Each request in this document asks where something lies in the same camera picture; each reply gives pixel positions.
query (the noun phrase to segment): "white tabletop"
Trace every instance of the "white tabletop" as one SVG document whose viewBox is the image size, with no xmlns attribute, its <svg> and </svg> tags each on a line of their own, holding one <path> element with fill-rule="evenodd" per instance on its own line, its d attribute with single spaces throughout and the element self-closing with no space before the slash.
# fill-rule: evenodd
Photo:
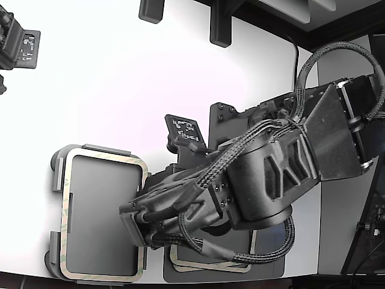
<svg viewBox="0 0 385 289">
<path fill-rule="evenodd" d="M 197 120 L 207 141 L 211 104 L 243 111 L 292 89 L 290 43 L 233 19 L 232 45 L 212 45 L 209 7 L 192 0 L 166 0 L 158 25 L 139 20 L 140 0 L 1 4 L 25 29 L 42 32 L 37 69 L 2 72 L 2 272 L 50 277 L 43 257 L 49 232 L 60 229 L 62 197 L 52 192 L 49 167 L 58 149 L 128 150 L 155 173 L 176 161 L 165 147 L 166 114 Z M 300 64 L 309 55 L 301 51 Z M 316 71 L 308 85 L 318 85 Z M 316 273 L 319 196 L 318 187 L 294 203 L 297 239 L 285 276 Z M 162 250 L 148 258 L 140 282 L 164 282 Z M 289 265 L 298 258 L 309 262 Z"/>
</svg>

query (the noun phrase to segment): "wire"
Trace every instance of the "wire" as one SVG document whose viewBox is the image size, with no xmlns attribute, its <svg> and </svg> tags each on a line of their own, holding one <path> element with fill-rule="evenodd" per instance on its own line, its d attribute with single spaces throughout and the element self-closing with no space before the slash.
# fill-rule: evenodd
<svg viewBox="0 0 385 289">
<path fill-rule="evenodd" d="M 384 243 L 385 241 L 385 238 L 384 238 L 384 235 L 381 233 L 381 236 L 383 237 L 383 240 L 381 241 L 381 243 L 379 243 L 373 250 L 371 250 L 371 252 L 369 254 L 367 254 L 367 256 L 365 258 L 362 259 L 362 261 L 358 264 L 357 268 L 355 269 L 352 277 L 351 277 L 351 280 L 350 280 L 350 287 L 351 289 L 354 289 L 354 278 L 356 277 L 356 274 L 357 272 L 360 270 L 361 266 L 363 265 L 363 263 L 365 263 L 365 261 L 367 259 L 369 259 L 369 257 L 379 248 L 381 247 L 381 245 Z"/>
<path fill-rule="evenodd" d="M 26 281 L 26 276 L 24 276 L 24 278 L 23 278 L 23 281 L 22 281 L 22 283 L 20 285 L 20 289 L 24 288 L 25 281 Z"/>
<path fill-rule="evenodd" d="M 306 80 L 307 80 L 307 76 L 312 70 L 312 67 L 322 56 L 324 56 L 325 54 L 331 51 L 335 51 L 338 49 L 346 49 L 346 50 L 357 52 L 360 55 L 364 56 L 372 64 L 374 71 L 378 76 L 381 95 L 376 105 L 372 108 L 370 112 L 365 114 L 364 117 L 370 122 L 381 109 L 381 106 L 385 101 L 385 74 L 380 64 L 378 63 L 378 61 L 368 50 L 366 50 L 365 48 L 357 44 L 350 43 L 350 42 L 343 42 L 343 41 L 333 42 L 319 48 L 312 56 L 310 56 L 309 59 L 305 62 L 304 66 L 302 67 L 300 74 L 298 75 L 297 82 L 295 84 L 295 91 L 294 91 L 296 94 L 297 101 L 295 103 L 295 108 L 292 110 L 292 114 L 291 114 L 291 118 L 296 122 L 299 122 L 303 115 Z"/>
<path fill-rule="evenodd" d="M 295 61 L 294 61 L 294 83 L 293 83 L 293 91 L 295 90 L 295 83 L 297 82 L 297 75 L 298 75 L 298 62 L 300 60 L 300 49 L 298 48 L 298 45 L 296 42 L 291 38 L 290 36 L 284 34 L 284 37 L 286 37 L 293 45 L 295 49 Z"/>
<path fill-rule="evenodd" d="M 186 229 L 186 224 L 185 224 L 185 213 L 180 213 L 178 215 L 178 222 L 179 222 L 179 229 L 184 237 L 184 239 L 186 240 L 188 246 L 196 251 L 197 253 L 201 253 L 202 251 L 202 246 L 199 246 L 194 240 L 193 238 L 191 238 L 191 236 L 188 234 L 188 231 Z"/>
<path fill-rule="evenodd" d="M 254 139 L 268 129 L 279 129 L 281 127 L 282 123 L 277 120 L 262 120 L 257 123 L 240 136 L 231 147 L 198 177 L 197 185 L 201 188 L 208 188 L 210 183 L 226 170 Z"/>
<path fill-rule="evenodd" d="M 189 247 L 195 250 L 197 253 L 201 254 L 202 248 L 207 242 L 203 239 L 203 243 L 197 243 L 196 240 L 191 238 L 188 234 L 188 231 L 185 227 L 185 214 L 180 213 L 178 217 L 179 221 L 179 229 L 182 232 L 183 237 L 188 243 Z M 223 261 L 233 261 L 237 263 L 243 264 L 266 264 L 277 261 L 279 258 L 285 256 L 294 245 L 295 239 L 295 228 L 293 219 L 290 216 L 288 219 L 284 221 L 285 224 L 285 242 L 281 246 L 281 248 L 264 255 L 252 255 L 248 253 L 238 253 L 232 252 L 231 250 L 227 250 L 221 246 L 211 244 L 211 254 L 215 255 L 216 259 L 221 259 Z"/>
</svg>

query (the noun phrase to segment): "tray rim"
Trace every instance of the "tray rim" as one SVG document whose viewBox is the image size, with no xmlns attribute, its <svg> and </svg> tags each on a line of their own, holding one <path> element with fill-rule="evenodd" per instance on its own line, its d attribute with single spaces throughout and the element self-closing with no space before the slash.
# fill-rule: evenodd
<svg viewBox="0 0 385 289">
<path fill-rule="evenodd" d="M 140 166 L 142 169 L 142 188 L 148 176 L 148 168 L 145 162 L 140 158 L 127 157 L 123 155 L 111 154 L 108 152 L 92 151 L 84 148 L 74 148 L 67 154 L 66 165 L 64 168 L 64 187 L 63 187 L 63 206 L 61 210 L 61 236 L 60 236 L 60 270 L 63 275 L 73 280 L 87 280 L 87 281 L 110 281 L 110 282 L 135 282 L 139 280 L 143 274 L 144 268 L 144 248 L 138 248 L 138 270 L 133 276 L 113 276 L 113 275 L 95 275 L 84 273 L 72 273 L 67 269 L 67 224 L 68 224 L 68 209 L 70 196 L 70 183 L 73 159 L 76 156 L 96 158 L 100 160 L 115 161 L 118 163 L 133 164 Z"/>
</svg>

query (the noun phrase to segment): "black mount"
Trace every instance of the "black mount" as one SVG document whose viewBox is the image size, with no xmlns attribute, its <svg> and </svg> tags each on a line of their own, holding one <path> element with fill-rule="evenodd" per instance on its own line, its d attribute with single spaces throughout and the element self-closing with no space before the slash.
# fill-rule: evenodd
<svg viewBox="0 0 385 289">
<path fill-rule="evenodd" d="M 141 0 L 139 18 L 154 24 L 163 19 L 165 0 Z M 210 42 L 228 47 L 232 39 L 232 16 L 245 0 L 213 0 L 211 4 Z"/>
</svg>

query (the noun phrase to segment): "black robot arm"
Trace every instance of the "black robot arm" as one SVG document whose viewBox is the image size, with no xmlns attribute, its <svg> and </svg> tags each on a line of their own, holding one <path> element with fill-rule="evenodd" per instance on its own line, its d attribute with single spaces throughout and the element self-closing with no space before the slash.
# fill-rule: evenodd
<svg viewBox="0 0 385 289">
<path fill-rule="evenodd" d="M 340 79 L 304 89 L 315 62 L 335 49 L 366 57 L 375 75 Z M 136 246 L 178 244 L 199 254 L 247 264 L 273 262 L 294 243 L 291 204 L 321 181 L 365 173 L 383 152 L 381 107 L 385 76 L 375 58 L 352 43 L 327 45 L 309 58 L 292 93 L 238 113 L 226 104 L 211 106 L 209 147 L 193 120 L 166 116 L 169 151 L 178 163 L 148 178 L 140 196 L 120 207 Z M 211 226 L 227 217 L 221 226 Z M 237 253 L 194 238 L 228 230 L 285 224 L 281 248 L 265 255 Z"/>
</svg>

